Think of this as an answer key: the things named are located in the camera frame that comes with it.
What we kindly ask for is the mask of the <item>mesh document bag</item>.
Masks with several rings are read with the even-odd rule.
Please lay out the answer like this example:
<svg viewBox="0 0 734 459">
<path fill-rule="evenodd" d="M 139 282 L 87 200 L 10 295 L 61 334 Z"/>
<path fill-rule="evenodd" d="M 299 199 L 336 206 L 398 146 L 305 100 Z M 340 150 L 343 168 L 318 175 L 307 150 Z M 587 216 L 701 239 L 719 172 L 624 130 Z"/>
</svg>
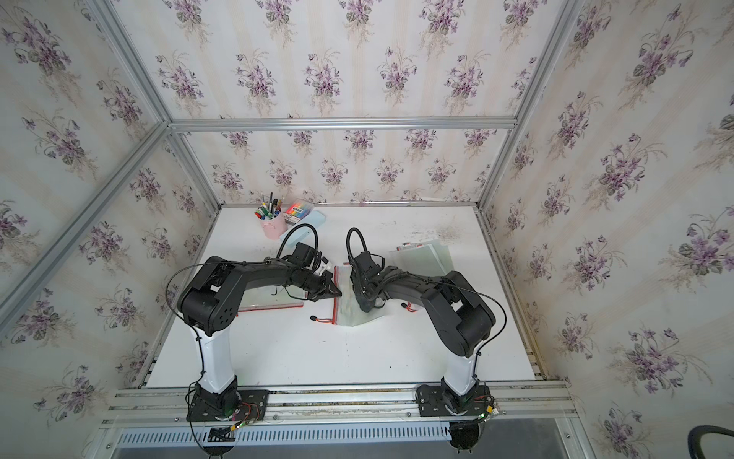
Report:
<svg viewBox="0 0 734 459">
<path fill-rule="evenodd" d="M 244 292 L 239 312 L 268 311 L 301 308 L 305 303 L 305 292 L 296 287 L 261 287 Z"/>
<path fill-rule="evenodd" d="M 310 320 L 337 326 L 355 327 L 380 319 L 385 315 L 382 308 L 374 308 L 370 312 L 361 310 L 351 281 L 352 267 L 340 265 L 334 267 L 334 281 L 342 296 L 334 298 L 332 317 L 311 316 Z"/>
<path fill-rule="evenodd" d="M 404 243 L 391 251 L 387 260 L 403 271 L 426 277 L 439 277 L 454 270 L 449 247 L 439 240 Z"/>
</svg>

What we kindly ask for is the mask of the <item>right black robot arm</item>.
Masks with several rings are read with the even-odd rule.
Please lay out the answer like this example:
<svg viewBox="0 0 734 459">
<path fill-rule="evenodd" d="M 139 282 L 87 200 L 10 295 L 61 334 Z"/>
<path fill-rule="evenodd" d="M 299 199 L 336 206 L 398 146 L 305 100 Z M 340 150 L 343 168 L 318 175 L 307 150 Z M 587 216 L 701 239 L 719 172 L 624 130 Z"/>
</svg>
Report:
<svg viewBox="0 0 734 459">
<path fill-rule="evenodd" d="M 353 292 L 364 313 L 389 300 L 421 306 L 440 341 L 449 351 L 447 372 L 441 379 L 443 399 L 455 413 L 480 396 L 477 361 L 485 345 L 501 334 L 494 333 L 495 313 L 487 305 L 494 303 L 502 314 L 502 326 L 508 323 L 504 306 L 492 296 L 476 291 L 459 272 L 429 277 L 417 275 L 385 261 L 376 262 L 367 248 L 361 231 L 355 227 L 346 234 L 346 252 L 352 268 Z"/>
</svg>

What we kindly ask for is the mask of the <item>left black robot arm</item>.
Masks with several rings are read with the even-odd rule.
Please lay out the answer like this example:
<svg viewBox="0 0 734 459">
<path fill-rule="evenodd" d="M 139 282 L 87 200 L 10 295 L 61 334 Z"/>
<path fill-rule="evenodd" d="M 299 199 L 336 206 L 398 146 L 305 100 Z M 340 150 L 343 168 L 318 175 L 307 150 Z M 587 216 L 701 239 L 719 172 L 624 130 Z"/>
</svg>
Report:
<svg viewBox="0 0 734 459">
<path fill-rule="evenodd" d="M 286 234 L 274 257 L 245 262 L 212 256 L 183 268 L 196 273 L 177 301 L 168 301 L 166 306 L 191 330 L 196 342 L 201 362 L 200 376 L 191 388 L 196 397 L 216 409 L 239 405 L 229 327 L 246 292 L 296 287 L 304 292 L 302 301 L 339 298 L 342 292 L 334 275 L 321 267 L 323 263 L 317 229 L 302 223 Z"/>
</svg>

